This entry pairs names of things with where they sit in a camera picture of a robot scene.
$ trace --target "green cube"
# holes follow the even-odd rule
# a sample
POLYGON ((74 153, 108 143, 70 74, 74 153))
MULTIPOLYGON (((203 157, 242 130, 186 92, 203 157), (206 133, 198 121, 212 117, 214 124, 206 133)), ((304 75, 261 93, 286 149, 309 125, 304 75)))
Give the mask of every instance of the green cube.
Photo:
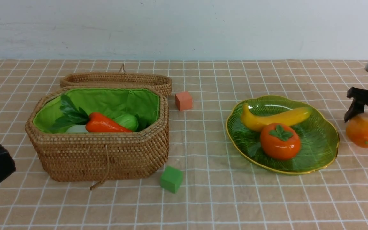
POLYGON ((177 193, 182 182, 183 182, 183 172, 171 166, 167 166, 165 168, 160 178, 161 188, 172 193, 177 193))

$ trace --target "basket string loop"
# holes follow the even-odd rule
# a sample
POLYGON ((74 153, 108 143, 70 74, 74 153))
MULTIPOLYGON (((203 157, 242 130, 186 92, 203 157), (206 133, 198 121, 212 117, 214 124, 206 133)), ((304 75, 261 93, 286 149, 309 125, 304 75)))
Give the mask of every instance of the basket string loop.
POLYGON ((109 175, 109 171, 110 171, 110 157, 109 157, 109 151, 108 151, 107 145, 105 145, 105 147, 106 147, 106 159, 107 159, 106 173, 105 173, 105 176, 103 177, 103 179, 101 179, 99 182, 97 182, 96 184, 94 184, 94 185, 92 185, 90 187, 90 190, 91 191, 93 191, 94 189, 96 189, 97 187, 99 187, 100 185, 102 185, 104 182, 106 182, 107 176, 109 175))
POLYGON ((121 64, 119 73, 126 73, 126 70, 124 69, 124 63, 121 64))

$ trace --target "gold plate rim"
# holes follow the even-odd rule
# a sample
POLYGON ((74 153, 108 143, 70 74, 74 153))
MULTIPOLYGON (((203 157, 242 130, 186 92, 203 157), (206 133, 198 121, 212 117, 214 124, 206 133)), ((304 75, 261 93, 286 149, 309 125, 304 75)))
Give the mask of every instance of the gold plate rim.
POLYGON ((235 110, 235 108, 236 108, 238 105, 240 105, 241 103, 244 103, 244 102, 246 102, 246 101, 250 101, 250 100, 258 100, 258 99, 261 99, 261 98, 264 98, 264 97, 267 97, 267 96, 279 97, 279 98, 283 98, 283 99, 289 100, 289 101, 291 101, 291 102, 299 102, 299 101, 291 100, 291 99, 289 99, 289 98, 287 98, 287 97, 284 97, 284 96, 278 96, 278 95, 264 95, 264 96, 260 96, 260 97, 257 97, 257 98, 245 99, 245 100, 243 100, 243 101, 241 101, 241 102, 237 103, 237 104, 234 106, 234 108, 232 109, 231 114, 226 118, 226 122, 225 122, 225 129, 226 129, 226 134, 227 134, 227 136, 229 137, 229 139, 230 139, 230 140, 231 140, 231 142, 232 142, 232 145, 234 145, 234 147, 238 150, 238 152, 239 152, 239 153, 240 153, 240 154, 241 154, 245 159, 247 159, 250 163, 254 163, 254 164, 256 164, 257 166, 260 166, 261 168, 267 169, 267 170, 269 170, 269 171, 276 172, 276 173, 281 173, 281 174, 286 174, 286 175, 304 175, 304 174, 309 174, 309 173, 312 173, 312 172, 315 172, 315 171, 318 171, 318 170, 321 170, 321 169, 325 169, 326 167, 328 167, 329 165, 331 165, 331 164, 336 160, 337 155, 338 155, 338 153, 339 153, 339 150, 338 150, 338 148, 339 148, 339 144, 340 144, 340 135, 339 135, 339 132, 337 131, 336 127, 335 127, 331 122, 329 122, 329 121, 328 121, 328 120, 323 116, 323 114, 322 114, 319 110, 317 110, 316 108, 314 108, 313 106, 311 106, 311 105, 309 105, 309 104, 307 104, 307 103, 305 103, 305 102, 300 102, 300 103, 303 103, 303 104, 305 104, 305 105, 308 105, 308 106, 310 106, 311 108, 313 108, 314 110, 316 110, 317 112, 319 112, 319 114, 322 116, 322 118, 323 118, 326 122, 328 122, 328 123, 333 127, 334 131, 335 131, 335 132, 336 132, 336 134, 337 134, 336 154, 334 155, 334 158, 333 158, 329 163, 327 163, 326 165, 324 165, 324 166, 322 166, 322 167, 320 167, 320 168, 312 169, 312 170, 305 171, 305 172, 287 172, 287 171, 282 171, 282 170, 273 169, 273 168, 271 168, 271 167, 264 166, 264 165, 262 165, 262 164, 258 163, 257 161, 255 161, 255 160, 253 160, 253 159, 249 158, 247 155, 245 155, 245 154, 244 154, 244 153, 243 153, 243 152, 242 152, 242 151, 241 151, 241 150, 236 146, 236 144, 234 143, 234 140, 232 139, 232 137, 231 137, 231 135, 229 134, 229 131, 228 131, 228 120, 229 120, 229 118, 234 114, 234 110, 235 110))

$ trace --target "toy carrot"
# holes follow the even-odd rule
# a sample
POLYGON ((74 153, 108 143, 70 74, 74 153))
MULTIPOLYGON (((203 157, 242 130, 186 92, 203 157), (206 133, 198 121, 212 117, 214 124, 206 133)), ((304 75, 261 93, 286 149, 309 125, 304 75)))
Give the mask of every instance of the toy carrot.
POLYGON ((85 125, 86 130, 91 133, 130 133, 131 130, 117 124, 117 122, 99 113, 92 112, 90 115, 86 113, 81 107, 76 108, 70 97, 65 94, 60 96, 60 111, 63 116, 56 119, 53 130, 63 128, 69 125, 85 125))
POLYGON ((89 118, 86 130, 91 133, 131 132, 101 113, 92 112, 89 118))

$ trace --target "orange cube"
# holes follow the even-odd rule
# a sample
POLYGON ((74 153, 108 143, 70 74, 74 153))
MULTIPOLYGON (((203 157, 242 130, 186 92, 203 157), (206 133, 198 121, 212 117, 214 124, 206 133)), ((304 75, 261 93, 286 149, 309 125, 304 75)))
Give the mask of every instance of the orange cube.
POLYGON ((193 108, 193 98, 187 91, 175 94, 175 105, 179 111, 193 108))

